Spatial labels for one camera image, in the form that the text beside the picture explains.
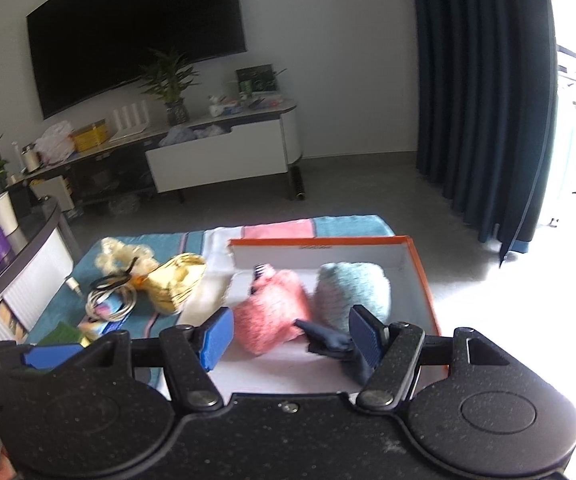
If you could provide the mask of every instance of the blue gripper pad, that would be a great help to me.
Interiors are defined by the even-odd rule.
[[[31,366],[37,370],[52,370],[65,363],[73,355],[78,354],[84,348],[77,344],[35,346],[31,348],[24,361],[26,366]]]
[[[214,369],[234,334],[235,318],[227,308],[205,332],[203,348],[199,351],[199,361],[204,370],[209,372]]]
[[[386,348],[383,344],[385,327],[380,322],[380,326],[376,323],[371,324],[359,314],[356,307],[350,309],[348,325],[350,335],[359,352],[361,352],[370,367],[376,368],[386,354]]]

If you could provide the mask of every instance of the plant pot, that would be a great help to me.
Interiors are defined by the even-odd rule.
[[[171,103],[165,103],[165,109],[167,110],[168,124],[170,126],[186,123],[190,120],[188,108],[183,104],[183,99]]]
[[[14,214],[14,209],[12,208],[12,202],[10,200],[10,195],[6,191],[0,194],[0,228],[7,236],[14,232],[19,224],[16,221],[16,215]]]

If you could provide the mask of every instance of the white box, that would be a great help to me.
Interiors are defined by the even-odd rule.
[[[146,152],[157,191],[288,171],[281,121],[238,124],[215,137]]]
[[[439,335],[428,282],[411,238],[293,238],[231,240],[237,272],[226,292],[225,306],[235,308],[247,298],[253,268],[271,264],[292,269],[313,292],[319,267],[330,262],[372,262],[383,267],[390,280],[390,322],[416,324],[429,335]],[[234,392],[307,394],[346,391],[359,387],[342,372],[334,359],[307,353],[304,336],[284,343],[262,356],[254,356],[233,341],[210,378],[227,402]],[[424,367],[420,386],[443,379],[442,367]]]

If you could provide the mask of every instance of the white cabinet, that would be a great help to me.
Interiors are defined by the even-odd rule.
[[[232,126],[216,137],[146,152],[159,193],[252,176],[286,173],[301,156],[295,110]]]

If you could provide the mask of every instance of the metal screw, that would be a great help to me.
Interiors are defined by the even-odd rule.
[[[279,407],[283,413],[296,413],[299,411],[299,405],[295,402],[282,402]]]
[[[375,412],[387,410],[394,400],[390,392],[381,390],[366,390],[357,396],[357,404]]]
[[[188,402],[195,408],[209,408],[219,402],[219,398],[207,390],[196,390],[188,394]]]

